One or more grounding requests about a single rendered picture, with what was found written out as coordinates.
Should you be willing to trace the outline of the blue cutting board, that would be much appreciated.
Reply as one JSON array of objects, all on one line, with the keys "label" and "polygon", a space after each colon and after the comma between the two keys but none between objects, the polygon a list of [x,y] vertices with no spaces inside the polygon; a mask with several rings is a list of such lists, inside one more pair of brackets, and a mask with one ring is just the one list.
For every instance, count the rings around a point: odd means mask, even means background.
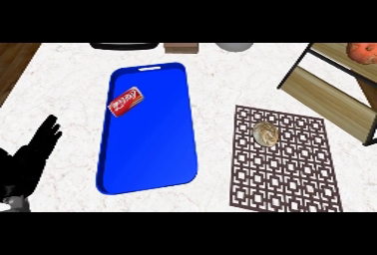
[{"label": "blue cutting board", "polygon": [[105,114],[96,176],[105,194],[184,184],[196,175],[184,65],[165,63],[115,70],[108,99],[131,87],[145,99],[124,115]]}]

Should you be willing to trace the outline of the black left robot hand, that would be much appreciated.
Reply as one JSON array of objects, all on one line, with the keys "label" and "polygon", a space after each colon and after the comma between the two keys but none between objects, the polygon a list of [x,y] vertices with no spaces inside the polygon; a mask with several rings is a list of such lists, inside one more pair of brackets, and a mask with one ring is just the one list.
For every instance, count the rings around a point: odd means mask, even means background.
[{"label": "black left robot hand", "polygon": [[13,155],[0,147],[0,201],[11,196],[26,198],[37,187],[45,162],[62,136],[57,118],[48,115],[31,141]]}]

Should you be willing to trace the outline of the wooden tiered shelf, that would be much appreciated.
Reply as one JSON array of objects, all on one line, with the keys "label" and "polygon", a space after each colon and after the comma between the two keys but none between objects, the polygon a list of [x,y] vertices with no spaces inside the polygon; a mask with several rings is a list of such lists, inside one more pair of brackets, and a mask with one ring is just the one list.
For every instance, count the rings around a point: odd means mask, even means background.
[{"label": "wooden tiered shelf", "polygon": [[[282,89],[363,145],[377,143],[377,64],[362,65],[346,54],[346,43],[309,43],[279,82]],[[366,106],[306,71],[298,63],[310,54],[368,86]]]}]

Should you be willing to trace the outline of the brown lattice placemat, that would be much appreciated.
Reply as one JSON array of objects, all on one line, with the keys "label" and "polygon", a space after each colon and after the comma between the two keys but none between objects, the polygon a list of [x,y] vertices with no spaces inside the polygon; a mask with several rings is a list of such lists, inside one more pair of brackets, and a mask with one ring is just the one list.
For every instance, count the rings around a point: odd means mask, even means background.
[{"label": "brown lattice placemat", "polygon": [[[257,144],[257,123],[278,128],[276,145]],[[340,212],[323,120],[238,106],[233,113],[229,204],[263,212]]]}]

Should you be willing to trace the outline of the black flat object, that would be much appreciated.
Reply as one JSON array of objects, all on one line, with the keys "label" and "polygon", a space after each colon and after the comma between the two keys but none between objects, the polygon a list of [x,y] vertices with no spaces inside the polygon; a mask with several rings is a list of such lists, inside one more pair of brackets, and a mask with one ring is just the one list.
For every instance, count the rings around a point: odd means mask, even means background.
[{"label": "black flat object", "polygon": [[90,46],[100,50],[136,51],[153,49],[158,44],[159,43],[90,43]]}]

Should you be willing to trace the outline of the red can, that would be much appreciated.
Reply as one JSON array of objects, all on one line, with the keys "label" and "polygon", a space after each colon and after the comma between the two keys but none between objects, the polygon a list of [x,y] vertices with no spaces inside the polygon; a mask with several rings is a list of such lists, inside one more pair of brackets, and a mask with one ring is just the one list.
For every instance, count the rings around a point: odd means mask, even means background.
[{"label": "red can", "polygon": [[130,87],[109,102],[108,109],[115,118],[118,118],[134,105],[145,99],[137,87]]}]

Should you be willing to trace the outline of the brown wooden block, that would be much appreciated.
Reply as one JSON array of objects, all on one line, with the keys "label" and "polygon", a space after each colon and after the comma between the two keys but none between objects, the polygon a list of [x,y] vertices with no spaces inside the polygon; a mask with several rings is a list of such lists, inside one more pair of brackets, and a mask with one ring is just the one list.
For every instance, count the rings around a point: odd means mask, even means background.
[{"label": "brown wooden block", "polygon": [[198,43],[164,43],[167,54],[196,54]]}]

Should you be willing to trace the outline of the orange fruit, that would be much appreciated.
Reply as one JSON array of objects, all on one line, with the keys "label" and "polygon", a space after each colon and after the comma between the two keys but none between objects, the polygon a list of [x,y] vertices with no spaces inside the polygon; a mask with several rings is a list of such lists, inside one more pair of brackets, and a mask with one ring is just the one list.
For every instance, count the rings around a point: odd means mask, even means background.
[{"label": "orange fruit", "polygon": [[359,64],[377,64],[377,43],[349,43],[347,57]]}]

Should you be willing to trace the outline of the grey round object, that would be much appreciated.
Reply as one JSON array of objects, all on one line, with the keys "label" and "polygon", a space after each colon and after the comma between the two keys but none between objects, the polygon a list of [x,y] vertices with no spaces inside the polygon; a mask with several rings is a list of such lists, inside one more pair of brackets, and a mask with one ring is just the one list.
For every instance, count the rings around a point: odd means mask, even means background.
[{"label": "grey round object", "polygon": [[244,52],[249,47],[251,43],[217,43],[215,44],[227,52]]}]

